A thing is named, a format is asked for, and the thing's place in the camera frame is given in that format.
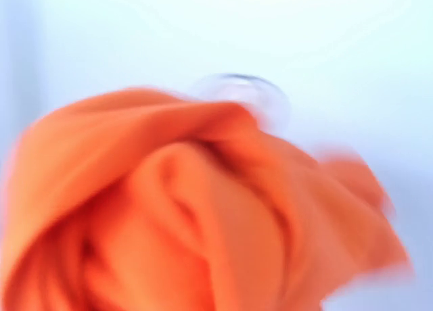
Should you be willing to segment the red t-shirt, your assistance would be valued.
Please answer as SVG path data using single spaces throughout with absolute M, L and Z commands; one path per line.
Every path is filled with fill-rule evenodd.
M 318 162 L 236 103 L 151 89 L 27 128 L 5 200 L 4 310 L 318 310 L 409 263 L 361 160 Z

